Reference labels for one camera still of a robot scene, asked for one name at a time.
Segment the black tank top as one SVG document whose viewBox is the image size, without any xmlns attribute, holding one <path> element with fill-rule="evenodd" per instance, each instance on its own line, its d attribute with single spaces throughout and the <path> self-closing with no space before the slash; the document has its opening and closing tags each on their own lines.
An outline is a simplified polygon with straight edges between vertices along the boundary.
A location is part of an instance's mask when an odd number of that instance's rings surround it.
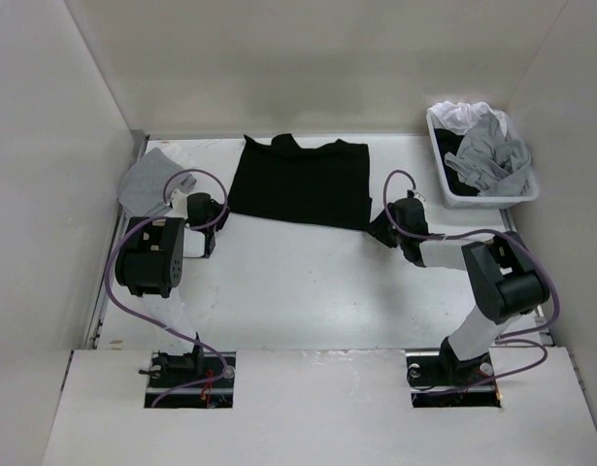
<svg viewBox="0 0 597 466">
<path fill-rule="evenodd" d="M 370 223 L 370 152 L 338 139 L 303 148 L 290 134 L 263 144 L 245 136 L 229 194 L 239 215 L 365 231 Z"/>
</svg>

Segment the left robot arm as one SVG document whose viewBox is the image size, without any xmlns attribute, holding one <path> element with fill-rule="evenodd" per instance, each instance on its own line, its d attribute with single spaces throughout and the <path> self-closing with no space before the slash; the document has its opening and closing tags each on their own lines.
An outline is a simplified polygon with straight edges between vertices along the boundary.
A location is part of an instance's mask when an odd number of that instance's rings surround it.
<svg viewBox="0 0 597 466">
<path fill-rule="evenodd" d="M 208 258 L 229 207 L 208 193 L 185 196 L 185 216 L 134 216 L 112 252 L 105 286 L 113 303 L 127 314 L 170 335 L 155 361 L 161 376 L 171 374 L 192 387 L 205 376 L 204 357 L 212 350 L 200 342 L 184 315 L 179 294 L 183 261 Z"/>
</svg>

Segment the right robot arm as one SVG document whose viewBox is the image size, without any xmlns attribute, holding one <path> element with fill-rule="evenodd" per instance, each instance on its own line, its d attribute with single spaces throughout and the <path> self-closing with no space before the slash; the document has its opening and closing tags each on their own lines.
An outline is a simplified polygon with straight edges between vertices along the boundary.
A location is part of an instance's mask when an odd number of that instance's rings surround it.
<svg viewBox="0 0 597 466">
<path fill-rule="evenodd" d="M 367 227 L 380 243 L 402 251 L 419 268 L 467 274 L 474 297 L 471 312 L 445 337 L 437 355 L 409 356 L 409 383 L 417 388 L 465 386 L 494 372 L 489 349 L 520 316 L 550 297 L 547 280 L 513 231 L 491 232 L 483 241 L 428 231 L 423 204 L 409 195 L 388 203 Z"/>
</svg>

